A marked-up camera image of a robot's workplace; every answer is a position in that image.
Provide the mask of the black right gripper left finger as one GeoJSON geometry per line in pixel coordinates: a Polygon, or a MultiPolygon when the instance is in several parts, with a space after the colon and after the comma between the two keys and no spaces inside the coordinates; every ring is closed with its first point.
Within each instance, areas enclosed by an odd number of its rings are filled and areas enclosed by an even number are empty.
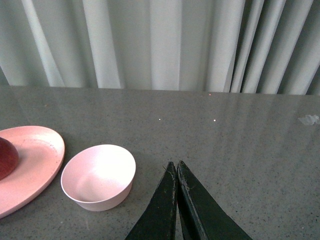
{"type": "Polygon", "coordinates": [[[174,240],[176,234],[178,177],[169,162],[145,211],[126,236],[127,240],[174,240]]]}

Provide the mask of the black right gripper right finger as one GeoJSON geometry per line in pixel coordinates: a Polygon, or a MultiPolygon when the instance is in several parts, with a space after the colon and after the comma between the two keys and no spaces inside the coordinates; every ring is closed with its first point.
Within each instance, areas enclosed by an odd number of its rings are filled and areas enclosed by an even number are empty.
{"type": "Polygon", "coordinates": [[[181,160],[177,204],[185,240],[250,240],[181,160]]]}

